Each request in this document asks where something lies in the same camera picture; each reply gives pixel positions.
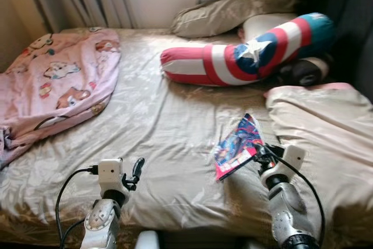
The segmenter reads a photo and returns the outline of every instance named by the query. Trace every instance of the beige bed sheet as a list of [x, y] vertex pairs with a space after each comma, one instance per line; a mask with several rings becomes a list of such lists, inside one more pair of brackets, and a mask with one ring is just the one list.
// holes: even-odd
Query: beige bed sheet
[[[265, 140], [277, 143], [265, 109], [270, 82], [243, 87], [181, 85], [162, 77], [159, 55], [190, 41], [164, 30], [118, 30], [119, 81], [107, 108], [96, 118], [35, 144], [0, 173], [0, 239], [58, 244], [54, 206], [73, 171], [101, 159], [122, 157], [127, 172], [146, 163], [138, 190], [122, 208], [119, 248], [131, 248], [141, 229], [208, 227], [273, 242], [266, 190], [257, 166], [243, 167], [215, 182], [210, 151], [252, 113]], [[195, 43], [239, 43], [236, 34]], [[77, 175], [61, 201], [65, 228], [83, 218], [99, 198], [97, 176]], [[68, 240], [78, 247], [82, 230]]]
[[[327, 222], [323, 248], [373, 248], [373, 106], [355, 89], [278, 87], [266, 103], [284, 145], [310, 152], [300, 172], [315, 186]], [[313, 225], [320, 224], [315, 198], [294, 177]]]

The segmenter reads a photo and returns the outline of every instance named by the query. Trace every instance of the pink cartoon blanket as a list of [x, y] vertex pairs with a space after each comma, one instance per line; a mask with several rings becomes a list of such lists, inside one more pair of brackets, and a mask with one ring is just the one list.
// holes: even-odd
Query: pink cartoon blanket
[[115, 31], [47, 34], [0, 74], [0, 169], [39, 139], [100, 113], [118, 79]]

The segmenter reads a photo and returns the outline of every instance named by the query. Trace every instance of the white star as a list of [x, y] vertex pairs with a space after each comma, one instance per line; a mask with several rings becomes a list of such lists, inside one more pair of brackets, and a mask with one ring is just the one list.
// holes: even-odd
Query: white star
[[252, 65], [256, 65], [259, 62], [259, 53], [270, 43], [272, 43], [272, 41], [258, 42], [256, 39], [247, 41], [245, 44], [246, 50], [240, 54], [239, 58], [252, 58], [254, 60]]
[[312, 13], [312, 14], [310, 14], [310, 16], [312, 17], [313, 20], [318, 20], [318, 19], [325, 18], [325, 15], [323, 15], [321, 13]]

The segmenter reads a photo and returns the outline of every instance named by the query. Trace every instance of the wire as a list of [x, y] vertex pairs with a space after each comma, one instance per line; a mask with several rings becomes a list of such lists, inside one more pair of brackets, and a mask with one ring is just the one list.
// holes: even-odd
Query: wire
[[56, 222], [57, 222], [57, 229], [58, 229], [58, 235], [59, 235], [59, 240], [62, 242], [63, 234], [62, 234], [62, 227], [61, 227], [61, 221], [59, 219], [59, 201], [61, 200], [62, 193], [64, 192], [64, 189], [66, 188], [68, 182], [71, 180], [74, 175], [80, 172], [90, 172], [90, 169], [79, 169], [74, 171], [64, 182], [61, 190], [59, 191], [57, 201], [56, 201], [56, 208], [55, 208], [55, 214], [56, 214]]
[[62, 237], [61, 239], [61, 242], [59, 244], [59, 249], [64, 249], [64, 246], [65, 246], [65, 241], [66, 241], [66, 238], [67, 236], [69, 235], [69, 233], [73, 230], [74, 227], [82, 224], [84, 222], [84, 219], [76, 222], [75, 224], [72, 224], [68, 229], [67, 231], [64, 233], [64, 236]]
[[319, 206], [319, 209], [320, 209], [320, 215], [321, 215], [321, 231], [320, 231], [320, 239], [319, 239], [319, 246], [320, 248], [322, 248], [322, 243], [324, 241], [324, 236], [325, 236], [325, 214], [324, 214], [324, 210], [323, 210], [323, 207], [322, 207], [322, 204], [321, 204], [321, 201], [320, 201], [320, 198], [314, 188], [314, 186], [311, 184], [310, 181], [308, 181], [307, 178], [305, 178], [305, 176], [300, 173], [294, 166], [292, 166], [290, 163], [288, 163], [287, 161], [285, 161], [282, 157], [279, 157], [278, 155], [276, 155], [275, 153], [273, 153], [271, 151], [271, 149], [269, 149], [267, 146], [263, 146], [268, 152], [270, 152], [272, 154], [272, 156], [274, 156], [279, 162], [282, 162], [285, 166], [287, 166], [288, 168], [290, 168], [293, 172], [295, 172], [299, 177], [301, 177], [306, 183], [307, 185], [310, 187], [310, 189], [312, 190], [312, 192], [314, 193], [314, 196], [316, 198], [316, 201], [317, 201], [317, 204]]

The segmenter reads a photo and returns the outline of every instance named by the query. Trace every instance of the magazine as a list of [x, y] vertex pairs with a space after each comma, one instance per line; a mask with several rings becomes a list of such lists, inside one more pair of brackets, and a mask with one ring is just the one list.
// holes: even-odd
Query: magazine
[[245, 164], [256, 154], [254, 144], [264, 145], [257, 120], [250, 114], [243, 119], [214, 150], [216, 180], [223, 180]]

